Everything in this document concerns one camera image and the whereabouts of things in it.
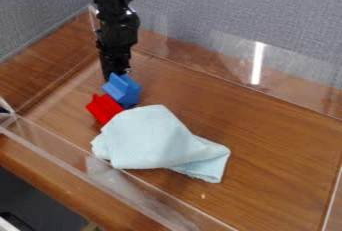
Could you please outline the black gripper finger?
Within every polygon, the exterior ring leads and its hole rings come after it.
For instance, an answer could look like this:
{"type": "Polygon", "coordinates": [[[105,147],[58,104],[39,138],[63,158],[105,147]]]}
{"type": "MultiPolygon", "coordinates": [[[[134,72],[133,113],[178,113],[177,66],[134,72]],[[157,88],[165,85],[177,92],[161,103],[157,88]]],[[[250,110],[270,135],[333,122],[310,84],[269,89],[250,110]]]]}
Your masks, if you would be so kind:
{"type": "Polygon", "coordinates": [[[97,41],[97,47],[99,49],[103,77],[105,77],[105,80],[109,81],[110,74],[111,74],[111,58],[110,58],[111,55],[106,52],[106,49],[105,49],[101,41],[97,41]]]}
{"type": "Polygon", "coordinates": [[[118,74],[127,74],[131,70],[131,53],[114,53],[111,56],[111,70],[118,74]]]}

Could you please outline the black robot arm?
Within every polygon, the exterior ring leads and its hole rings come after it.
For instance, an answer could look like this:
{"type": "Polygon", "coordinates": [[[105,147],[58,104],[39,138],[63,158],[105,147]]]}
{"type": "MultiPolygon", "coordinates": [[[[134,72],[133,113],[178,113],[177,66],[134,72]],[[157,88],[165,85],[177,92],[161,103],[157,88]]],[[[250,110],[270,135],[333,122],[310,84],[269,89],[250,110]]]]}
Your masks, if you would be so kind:
{"type": "Polygon", "coordinates": [[[101,27],[95,30],[105,80],[130,71],[131,47],[138,43],[141,19],[133,0],[94,0],[101,27]]]}

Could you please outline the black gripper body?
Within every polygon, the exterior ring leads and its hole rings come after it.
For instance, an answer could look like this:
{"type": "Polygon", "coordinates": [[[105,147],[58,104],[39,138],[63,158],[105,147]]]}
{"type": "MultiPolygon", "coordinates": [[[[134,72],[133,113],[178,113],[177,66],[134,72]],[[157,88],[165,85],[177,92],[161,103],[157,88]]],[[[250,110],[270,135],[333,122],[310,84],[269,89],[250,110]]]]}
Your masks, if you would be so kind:
{"type": "Polygon", "coordinates": [[[97,47],[102,55],[131,54],[131,47],[138,43],[141,18],[133,8],[122,13],[97,10],[101,28],[97,29],[97,47]]]}

